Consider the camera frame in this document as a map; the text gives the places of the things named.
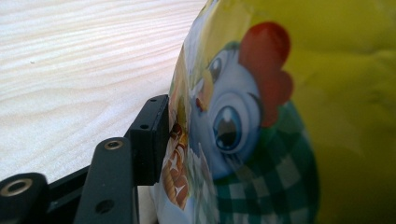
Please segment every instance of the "snack bag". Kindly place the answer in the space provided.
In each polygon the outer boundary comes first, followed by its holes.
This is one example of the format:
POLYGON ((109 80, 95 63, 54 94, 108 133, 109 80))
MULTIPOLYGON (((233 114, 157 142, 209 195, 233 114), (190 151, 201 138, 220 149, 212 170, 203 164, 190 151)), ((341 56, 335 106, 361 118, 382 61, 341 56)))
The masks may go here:
POLYGON ((169 93, 160 223, 395 222, 395 87, 395 1, 208 1, 169 93))

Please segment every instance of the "red chicken comb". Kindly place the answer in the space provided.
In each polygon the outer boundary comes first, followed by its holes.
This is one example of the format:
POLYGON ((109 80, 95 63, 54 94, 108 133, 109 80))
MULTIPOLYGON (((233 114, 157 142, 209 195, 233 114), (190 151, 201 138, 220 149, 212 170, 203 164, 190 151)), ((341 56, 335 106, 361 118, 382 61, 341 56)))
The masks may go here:
POLYGON ((282 66, 290 52, 290 40, 284 28, 274 22, 251 27, 241 41, 239 63, 253 75, 263 104, 262 127, 277 120, 277 108, 291 97, 290 75, 282 66))

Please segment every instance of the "wooden table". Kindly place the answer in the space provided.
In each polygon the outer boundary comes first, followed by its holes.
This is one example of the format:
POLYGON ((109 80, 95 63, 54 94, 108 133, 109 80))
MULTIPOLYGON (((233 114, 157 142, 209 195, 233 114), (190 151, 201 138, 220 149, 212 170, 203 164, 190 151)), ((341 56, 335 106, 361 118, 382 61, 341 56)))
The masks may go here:
POLYGON ((123 136, 148 98, 168 92, 204 4, 2 1, 0 179, 39 172, 53 182, 123 136))

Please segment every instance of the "light wood grain surface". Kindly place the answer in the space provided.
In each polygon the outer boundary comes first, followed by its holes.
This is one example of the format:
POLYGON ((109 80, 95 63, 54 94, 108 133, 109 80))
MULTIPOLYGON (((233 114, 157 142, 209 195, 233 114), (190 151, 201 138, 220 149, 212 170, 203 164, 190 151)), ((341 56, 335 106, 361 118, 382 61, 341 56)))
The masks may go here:
POLYGON ((204 3, 2 1, 0 179, 53 182, 123 136, 148 98, 168 92, 204 3))

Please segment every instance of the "cartoon chicken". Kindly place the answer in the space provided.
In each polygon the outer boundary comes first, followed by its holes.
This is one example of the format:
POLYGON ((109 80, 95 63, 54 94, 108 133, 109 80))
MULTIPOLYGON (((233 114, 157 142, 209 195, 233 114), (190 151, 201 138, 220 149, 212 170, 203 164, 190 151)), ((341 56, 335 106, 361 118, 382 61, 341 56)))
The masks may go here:
POLYGON ((311 223, 318 176, 304 125, 282 70, 288 33, 251 27, 227 44, 190 93, 189 146, 212 175, 219 223, 311 223))

